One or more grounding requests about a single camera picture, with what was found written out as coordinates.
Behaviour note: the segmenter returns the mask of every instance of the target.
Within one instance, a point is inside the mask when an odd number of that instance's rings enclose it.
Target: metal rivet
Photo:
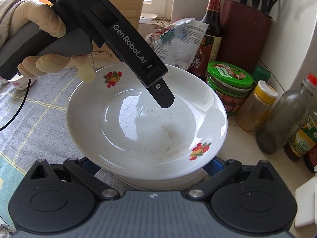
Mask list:
[[[107,190],[104,190],[102,191],[101,193],[104,197],[106,198],[112,198],[114,197],[115,195],[118,194],[118,192],[116,190],[113,190],[113,189],[107,189]]]
[[[202,190],[191,190],[189,195],[193,198],[200,198],[204,195]]]

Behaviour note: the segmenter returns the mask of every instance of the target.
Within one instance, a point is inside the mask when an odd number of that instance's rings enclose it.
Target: gloved hand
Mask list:
[[[54,37],[62,37],[66,34],[66,27],[55,14],[53,8],[35,0],[27,0],[15,9],[10,21],[8,38],[29,21],[36,23],[40,29],[50,33]],[[48,54],[41,57],[29,56],[18,65],[18,69],[24,77],[34,78],[35,76],[61,71],[69,64],[71,59],[77,65],[79,77],[84,82],[91,82],[95,77],[95,71],[89,55],[72,57],[56,54]]]

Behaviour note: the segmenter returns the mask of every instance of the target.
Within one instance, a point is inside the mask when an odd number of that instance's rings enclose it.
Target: green lid jar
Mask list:
[[[245,70],[225,62],[210,62],[207,84],[217,93],[227,114],[235,114],[249,92],[253,78]]]
[[[253,89],[256,88],[258,81],[265,81],[266,83],[271,78],[271,73],[261,65],[256,65],[252,73]]]

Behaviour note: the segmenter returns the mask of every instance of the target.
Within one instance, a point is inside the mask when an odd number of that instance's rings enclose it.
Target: plastic bag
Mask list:
[[[187,18],[147,35],[145,40],[163,63],[188,70],[207,28],[208,24]]]

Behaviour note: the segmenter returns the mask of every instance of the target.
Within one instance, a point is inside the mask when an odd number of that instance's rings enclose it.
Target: white bowl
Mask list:
[[[141,13],[139,23],[144,24],[148,23],[151,20],[155,19],[158,15],[155,13]]]
[[[7,81],[7,80],[5,80],[5,79],[0,77],[0,83],[1,84],[7,84],[7,83],[9,83],[9,81]]]
[[[35,82],[36,77],[31,80],[30,86]],[[17,90],[24,90],[28,87],[29,78],[24,77],[23,75],[15,75],[9,82],[14,86]]]
[[[202,168],[183,177],[164,181],[143,181],[116,175],[121,181],[139,190],[170,191],[183,190],[198,183],[208,174]]]
[[[167,65],[175,96],[162,109],[125,64],[81,83],[67,107],[69,133],[92,162],[140,180],[168,180],[205,166],[221,149],[228,120],[216,93],[194,75]]]

